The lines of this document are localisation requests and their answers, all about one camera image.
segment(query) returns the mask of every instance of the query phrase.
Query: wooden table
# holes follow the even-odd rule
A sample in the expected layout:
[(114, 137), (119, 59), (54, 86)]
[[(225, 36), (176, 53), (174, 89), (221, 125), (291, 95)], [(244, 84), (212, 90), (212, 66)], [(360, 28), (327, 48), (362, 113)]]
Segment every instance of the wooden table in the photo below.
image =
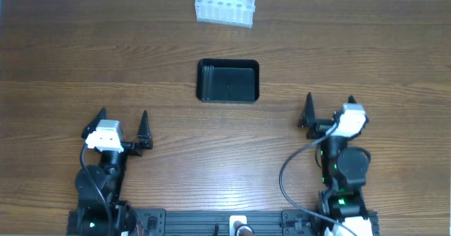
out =
[[(451, 0), (256, 0), (249, 29), (197, 23), (194, 0), (2, 0), (0, 232), (63, 234), (77, 206), (81, 130), (102, 106), (154, 149), (132, 157), (123, 199), (168, 210), (292, 208), (278, 188), (310, 142), (307, 92), (330, 117), (353, 94), (371, 122), (352, 145), (373, 156), (364, 187), (383, 235), (450, 225)], [(203, 104), (201, 58), (260, 63), (255, 104)], [(312, 208), (313, 151), (286, 173)], [(90, 163), (99, 155), (88, 152)]]

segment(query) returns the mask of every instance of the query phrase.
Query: black plastic container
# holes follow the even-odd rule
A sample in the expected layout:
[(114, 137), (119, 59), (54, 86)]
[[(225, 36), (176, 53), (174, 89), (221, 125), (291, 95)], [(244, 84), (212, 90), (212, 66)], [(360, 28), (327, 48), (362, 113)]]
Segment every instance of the black plastic container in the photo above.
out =
[(260, 95), (255, 60), (204, 58), (197, 64), (197, 98), (202, 102), (254, 103)]

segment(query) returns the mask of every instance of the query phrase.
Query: translucent white box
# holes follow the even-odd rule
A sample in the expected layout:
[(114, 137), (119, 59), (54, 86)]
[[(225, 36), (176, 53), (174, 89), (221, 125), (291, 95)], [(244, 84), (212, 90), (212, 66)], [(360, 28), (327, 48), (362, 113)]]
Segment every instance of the translucent white box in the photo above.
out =
[(252, 28), (255, 0), (195, 0), (197, 22)]

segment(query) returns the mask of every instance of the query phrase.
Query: black cable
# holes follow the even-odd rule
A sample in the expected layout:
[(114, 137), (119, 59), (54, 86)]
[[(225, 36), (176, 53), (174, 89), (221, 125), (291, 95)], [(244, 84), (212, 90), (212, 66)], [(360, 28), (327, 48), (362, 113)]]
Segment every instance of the black cable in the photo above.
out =
[(85, 175), (86, 175), (87, 179), (89, 180), (89, 183), (91, 183), (91, 185), (96, 189), (97, 194), (99, 195), (101, 202), (105, 207), (106, 215), (108, 216), (108, 235), (107, 236), (112, 236), (111, 229), (113, 227), (113, 214), (111, 214), (111, 209), (109, 208), (108, 204), (106, 203), (104, 196), (101, 194), (99, 187), (97, 187), (97, 184), (94, 181), (94, 178), (92, 177), (92, 175), (89, 173), (89, 171), (86, 168), (85, 160), (83, 159), (83, 157), (85, 156), (86, 148), (87, 148), (87, 144), (83, 145), (82, 152), (80, 153), (80, 164), (82, 165), (83, 172), (85, 172)]
[(321, 168), (321, 165), (319, 164), (319, 162), (318, 162), (318, 150), (319, 150), (319, 146), (320, 146), (321, 144), (317, 144), (316, 145), (316, 148), (315, 148), (315, 162), (316, 162), (316, 165), (319, 167), (319, 168)]
[(337, 123), (335, 124), (335, 127), (333, 127), (333, 129), (332, 129), (327, 135), (325, 135), (324, 137), (322, 137), (322, 138), (320, 138), (320, 139), (317, 139), (317, 140), (311, 142), (310, 144), (308, 144), (308, 145), (302, 147), (301, 149), (298, 149), (297, 151), (295, 151), (293, 154), (291, 154), (291, 155), (288, 157), (288, 159), (285, 161), (285, 163), (283, 164), (282, 168), (280, 169), (280, 173), (279, 173), (279, 187), (280, 187), (280, 190), (282, 191), (283, 196), (287, 199), (287, 201), (290, 202), (290, 204), (293, 205), (294, 207), (296, 207), (297, 209), (299, 209), (299, 210), (301, 210), (301, 211), (303, 211), (303, 212), (305, 212), (305, 213), (307, 213), (307, 214), (310, 214), (310, 215), (312, 215), (312, 216), (316, 216), (317, 218), (320, 218), (320, 219), (323, 219), (323, 220), (325, 220), (325, 221), (331, 222), (331, 223), (333, 223), (334, 225), (341, 226), (341, 227), (343, 227), (344, 229), (348, 230), (352, 235), (357, 236), (357, 234), (355, 234), (354, 232), (352, 232), (348, 227), (346, 227), (346, 226), (343, 225), (342, 223), (337, 222), (337, 221), (333, 220), (332, 218), (328, 218), (328, 217), (326, 217), (326, 216), (323, 216), (323, 215), (321, 215), (321, 214), (318, 214), (318, 213), (316, 213), (316, 212), (309, 211), (308, 209), (306, 209), (306, 208), (300, 206), (298, 203), (296, 203), (295, 201), (293, 201), (293, 200), (287, 195), (287, 192), (285, 191), (285, 188), (283, 187), (283, 171), (284, 171), (285, 168), (287, 167), (288, 163), (289, 163), (294, 157), (296, 157), (296, 155), (298, 155), (298, 154), (300, 154), (301, 152), (305, 151), (306, 149), (312, 148), (312, 147), (314, 147), (315, 145), (320, 144), (322, 141), (328, 139), (328, 138), (330, 137), (330, 134), (332, 134), (332, 133), (337, 129), (338, 123), (339, 123), (339, 122), (337, 122)]

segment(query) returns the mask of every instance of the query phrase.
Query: wooden tabletop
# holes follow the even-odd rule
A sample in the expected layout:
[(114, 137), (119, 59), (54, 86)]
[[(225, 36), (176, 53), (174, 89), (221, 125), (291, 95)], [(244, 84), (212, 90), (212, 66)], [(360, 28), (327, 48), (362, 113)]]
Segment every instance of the wooden tabletop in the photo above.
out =
[[(76, 209), (80, 134), (102, 106), (154, 149), (128, 161), (138, 208), (292, 208), (278, 171), (307, 144), (307, 92), (331, 116), (349, 95), (371, 119), (352, 145), (372, 162), (363, 188), (383, 235), (450, 226), (451, 0), (256, 0), (254, 27), (198, 23), (194, 0), (2, 0), (0, 232), (63, 234)], [(201, 58), (260, 64), (255, 104), (204, 104)], [(97, 163), (99, 155), (87, 153)], [(314, 151), (286, 171), (313, 208)]]

